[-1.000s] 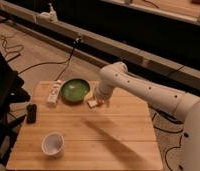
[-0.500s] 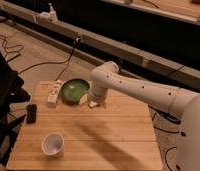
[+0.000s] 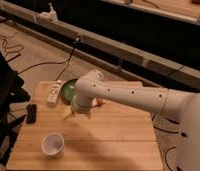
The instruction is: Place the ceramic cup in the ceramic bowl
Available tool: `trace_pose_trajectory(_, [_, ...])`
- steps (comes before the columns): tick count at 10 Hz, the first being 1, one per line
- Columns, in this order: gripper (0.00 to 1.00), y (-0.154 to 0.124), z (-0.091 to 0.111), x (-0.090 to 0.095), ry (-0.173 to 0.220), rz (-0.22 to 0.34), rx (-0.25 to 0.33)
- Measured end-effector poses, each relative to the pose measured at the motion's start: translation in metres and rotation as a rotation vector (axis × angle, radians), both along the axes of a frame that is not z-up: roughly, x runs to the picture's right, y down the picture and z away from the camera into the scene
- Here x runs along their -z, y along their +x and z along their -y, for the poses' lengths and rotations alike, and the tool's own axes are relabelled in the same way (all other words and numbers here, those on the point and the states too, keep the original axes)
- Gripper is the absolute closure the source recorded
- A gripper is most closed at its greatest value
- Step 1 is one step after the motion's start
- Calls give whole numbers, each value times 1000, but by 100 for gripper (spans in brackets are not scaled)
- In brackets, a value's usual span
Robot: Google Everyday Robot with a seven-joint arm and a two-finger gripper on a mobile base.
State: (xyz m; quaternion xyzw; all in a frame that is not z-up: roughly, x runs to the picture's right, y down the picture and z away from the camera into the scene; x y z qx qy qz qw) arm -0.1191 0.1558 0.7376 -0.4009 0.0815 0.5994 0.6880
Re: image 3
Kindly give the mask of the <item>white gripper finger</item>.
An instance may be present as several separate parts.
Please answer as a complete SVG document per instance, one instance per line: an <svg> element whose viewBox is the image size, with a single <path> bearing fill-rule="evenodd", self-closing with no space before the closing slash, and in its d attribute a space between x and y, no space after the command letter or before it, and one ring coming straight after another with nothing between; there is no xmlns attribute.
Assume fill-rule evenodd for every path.
<svg viewBox="0 0 200 171"><path fill-rule="evenodd" d="M62 113L62 118L67 119L68 117L72 115L73 115L72 109L70 107L67 107Z"/></svg>

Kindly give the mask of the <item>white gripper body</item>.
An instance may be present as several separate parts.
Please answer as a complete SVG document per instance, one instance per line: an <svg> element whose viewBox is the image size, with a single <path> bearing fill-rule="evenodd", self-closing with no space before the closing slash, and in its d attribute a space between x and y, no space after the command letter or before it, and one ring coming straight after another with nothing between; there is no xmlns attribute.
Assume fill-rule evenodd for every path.
<svg viewBox="0 0 200 171"><path fill-rule="evenodd" d="M91 107L83 107L78 105L76 102L71 103L71 112L73 114L83 114L86 117L90 118L91 117L90 110Z"/></svg>

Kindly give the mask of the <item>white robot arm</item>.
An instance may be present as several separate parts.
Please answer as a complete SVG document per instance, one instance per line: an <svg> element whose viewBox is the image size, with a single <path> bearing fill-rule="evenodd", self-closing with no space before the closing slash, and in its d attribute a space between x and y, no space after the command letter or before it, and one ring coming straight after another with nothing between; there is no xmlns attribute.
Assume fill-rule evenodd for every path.
<svg viewBox="0 0 200 171"><path fill-rule="evenodd" d="M71 112L88 114L97 97L163 114L178 122L180 137L175 168L177 171L200 171L200 93L118 85L105 82L99 70L91 70L76 81Z"/></svg>

